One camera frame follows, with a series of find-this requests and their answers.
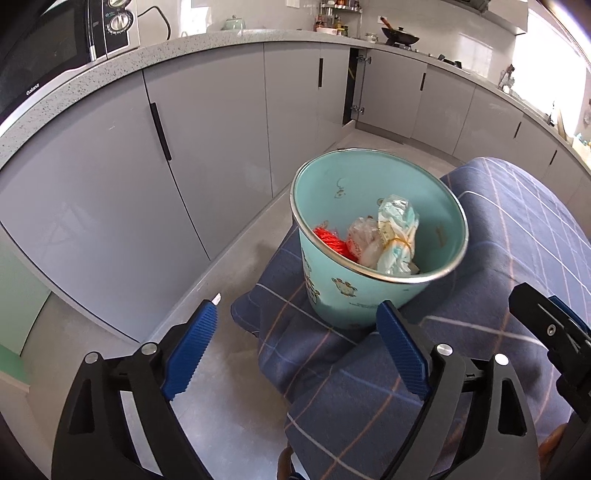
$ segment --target microwave knob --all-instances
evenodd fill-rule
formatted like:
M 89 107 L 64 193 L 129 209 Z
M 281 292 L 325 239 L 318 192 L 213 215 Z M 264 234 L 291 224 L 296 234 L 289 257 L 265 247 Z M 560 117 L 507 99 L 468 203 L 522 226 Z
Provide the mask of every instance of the microwave knob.
M 129 18 L 127 12 L 119 12 L 111 18 L 111 21 L 109 22 L 109 29 L 113 33 L 121 33 L 127 30 L 130 25 L 131 19 Z
M 111 8 L 122 8 L 127 6 L 130 1 L 131 0 L 109 0 L 109 6 Z

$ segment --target brand logo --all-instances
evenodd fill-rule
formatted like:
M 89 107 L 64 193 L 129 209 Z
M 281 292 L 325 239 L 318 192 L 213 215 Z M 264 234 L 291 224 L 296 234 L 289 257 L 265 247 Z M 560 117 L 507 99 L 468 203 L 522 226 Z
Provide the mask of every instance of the brand logo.
M 39 88 L 39 84 L 37 83 L 34 87 L 31 87 L 27 90 L 27 96 L 29 96 L 30 94 L 32 94 L 35 90 L 37 90 Z

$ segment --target green kettle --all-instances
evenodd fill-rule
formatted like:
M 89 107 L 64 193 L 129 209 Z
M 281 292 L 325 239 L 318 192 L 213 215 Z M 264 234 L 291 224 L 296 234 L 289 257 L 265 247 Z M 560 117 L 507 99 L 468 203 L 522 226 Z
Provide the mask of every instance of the green kettle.
M 244 20 L 242 18 L 236 18 L 236 15 L 232 15 L 232 18 L 226 20 L 222 30 L 244 30 L 245 28 Z

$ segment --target power cord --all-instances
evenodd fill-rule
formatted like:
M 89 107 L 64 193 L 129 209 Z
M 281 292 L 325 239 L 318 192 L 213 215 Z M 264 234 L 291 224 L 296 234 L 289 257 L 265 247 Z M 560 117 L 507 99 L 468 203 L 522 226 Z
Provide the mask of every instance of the power cord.
M 160 14 L 160 16 L 162 17 L 162 20 L 164 20 L 164 22 L 166 23 L 166 28 L 168 28 L 168 37 L 166 37 L 166 40 L 170 40 L 170 34 L 171 34 L 171 30 L 170 30 L 170 23 L 168 23 L 168 19 L 166 18 L 166 15 L 164 15 L 164 13 L 162 12 L 162 10 L 160 10 L 160 7 L 158 5 L 152 5 L 150 8 L 148 8 L 147 10 L 141 12 L 138 15 L 138 18 L 141 17 L 142 15 L 145 15 L 146 13 L 148 13 L 150 10 L 152 10 L 153 8 L 155 8 L 156 10 L 158 10 L 158 13 Z

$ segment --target trash can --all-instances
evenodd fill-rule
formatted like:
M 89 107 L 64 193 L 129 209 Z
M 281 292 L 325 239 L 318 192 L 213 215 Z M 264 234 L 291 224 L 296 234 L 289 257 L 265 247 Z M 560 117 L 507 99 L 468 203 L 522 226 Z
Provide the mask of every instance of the trash can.
M 344 239 L 356 218 L 377 218 L 379 204 L 390 194 L 410 200 L 418 213 L 417 275 L 394 277 L 363 267 L 312 231 L 323 225 Z M 338 150 L 303 165 L 291 184 L 290 203 L 300 227 L 308 297 L 316 313 L 338 328 L 374 324 L 382 301 L 401 307 L 453 271 L 466 253 L 468 225 L 456 196 L 428 171 L 380 151 Z

